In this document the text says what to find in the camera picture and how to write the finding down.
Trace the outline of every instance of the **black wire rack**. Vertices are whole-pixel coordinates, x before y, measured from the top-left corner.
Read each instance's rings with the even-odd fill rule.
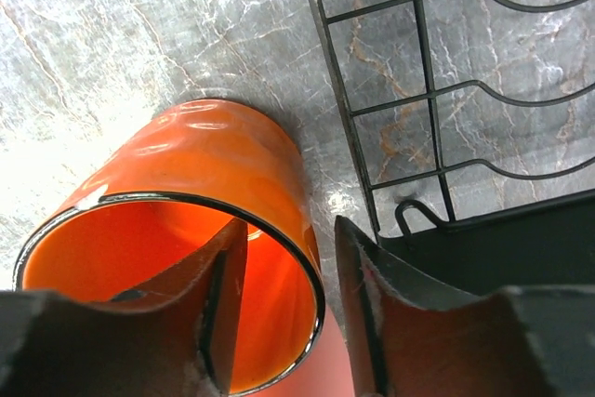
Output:
[[[524,205],[517,208],[509,208],[503,211],[497,211],[495,213],[490,213],[486,215],[471,217],[471,218],[463,218],[458,219],[456,216],[455,207],[453,206],[453,199],[451,197],[451,191],[449,190],[448,181],[446,178],[446,174],[458,169],[462,169],[472,165],[483,165],[491,169],[493,172],[505,176],[511,179],[519,179],[519,180],[545,180],[545,179],[554,179],[557,177],[566,176],[572,173],[575,173],[581,169],[588,167],[595,163],[595,156],[590,157],[588,160],[578,164],[571,166],[567,169],[548,173],[548,174],[539,174],[539,175],[530,175],[530,174],[518,174],[513,172],[508,172],[501,167],[498,167],[491,163],[490,161],[484,158],[474,158],[468,159],[460,163],[455,163],[448,165],[444,162],[443,159],[443,145],[441,139],[441,131],[440,131],[440,123],[439,123],[439,116],[437,112],[437,97],[455,92],[457,90],[466,88],[466,87],[478,87],[487,95],[501,101],[503,103],[517,106],[517,107],[524,107],[524,108],[539,108],[539,107],[548,107],[553,106],[556,104],[562,104],[573,99],[577,99],[582,97],[589,92],[595,90],[595,84],[591,84],[580,90],[576,91],[575,93],[561,96],[554,99],[547,99],[547,100],[540,100],[540,101],[524,101],[519,99],[514,99],[502,95],[495,90],[493,90],[489,85],[485,82],[473,79],[457,84],[453,84],[450,86],[445,86],[442,88],[437,88],[435,85],[435,77],[434,72],[432,69],[432,60],[431,60],[431,53],[430,53],[430,40],[429,40],[429,32],[428,32],[428,25],[426,22],[426,11],[424,8],[424,0],[388,0],[385,2],[377,3],[371,5],[369,7],[362,7],[359,9],[355,9],[352,11],[348,11],[346,13],[338,14],[332,17],[327,17],[324,13],[324,5],[323,0],[309,0],[311,5],[311,12],[314,17],[314,22],[316,24],[316,28],[321,40],[322,48],[324,51],[324,57],[326,60],[326,64],[328,70],[330,72],[331,83],[334,89],[334,93],[337,99],[338,110],[341,115],[342,123],[345,128],[345,132],[347,135],[347,140],[350,146],[350,153],[353,159],[353,163],[355,165],[355,169],[358,175],[358,179],[361,183],[363,192],[364,192],[364,199],[366,203],[366,209],[370,218],[370,222],[372,225],[372,229],[374,234],[378,239],[382,239],[379,236],[380,231],[380,224],[378,219],[377,207],[375,204],[375,197],[374,192],[377,190],[389,188],[396,185],[405,184],[408,182],[421,180],[421,179],[428,179],[428,178],[437,178],[440,185],[441,195],[443,197],[444,208],[446,211],[446,216],[448,220],[442,220],[438,216],[436,216],[433,211],[428,209],[427,206],[419,202],[418,200],[404,200],[402,201],[395,210],[395,216],[397,219],[397,223],[403,235],[405,237],[411,236],[411,231],[407,225],[403,217],[403,212],[410,207],[416,208],[423,216],[425,216],[432,224],[434,224],[438,229],[447,229],[447,230],[460,230],[462,228],[470,228],[473,226],[481,225],[486,222],[491,221],[499,221],[506,218],[518,218],[525,215],[530,215],[535,212],[541,212],[545,208],[549,207],[560,207],[561,205],[566,205],[572,202],[581,202],[585,199],[592,199],[595,198],[595,190],[580,192],[577,194],[573,194],[572,196],[566,196],[559,199],[553,199],[545,202],[534,203],[530,205]],[[587,2],[588,0],[571,0],[563,3],[559,3],[556,5],[548,5],[548,6],[529,6],[529,5],[522,5],[511,0],[493,0],[496,3],[500,4],[503,7],[507,7],[512,10],[524,12],[524,13],[550,13],[555,11],[564,10],[567,8],[576,7],[580,4]],[[329,25],[342,22],[344,20],[352,20],[363,15],[377,12],[380,10],[384,10],[391,7],[396,7],[399,5],[404,4],[412,4],[414,13],[415,13],[415,20],[416,20],[416,31],[417,37],[419,42],[419,50],[421,53],[421,65],[423,67],[423,79],[425,85],[425,93],[420,95],[411,96],[408,98],[402,98],[397,100],[392,100],[389,102],[385,102],[378,105],[373,105],[369,107],[364,107],[362,109],[353,110],[350,106],[350,101],[348,99],[347,90],[345,87],[345,81],[343,76],[341,75],[341,70],[339,68],[339,63],[337,61],[337,54],[333,47],[333,41],[331,38],[331,33],[329,31]],[[367,115],[373,112],[379,112],[387,109],[393,109],[400,106],[404,106],[405,104],[411,104],[415,102],[425,101],[427,103],[428,111],[430,114],[430,133],[431,133],[431,146],[433,152],[433,159],[434,159],[434,168],[430,171],[415,173],[413,175],[407,175],[405,177],[400,177],[398,179],[390,179],[387,181],[382,181],[379,183],[372,183],[370,179],[370,175],[366,169],[366,163],[364,160],[364,152],[362,148],[362,143],[360,141],[360,136],[358,134],[358,130],[356,124],[354,122],[354,118],[360,117],[363,115]]]

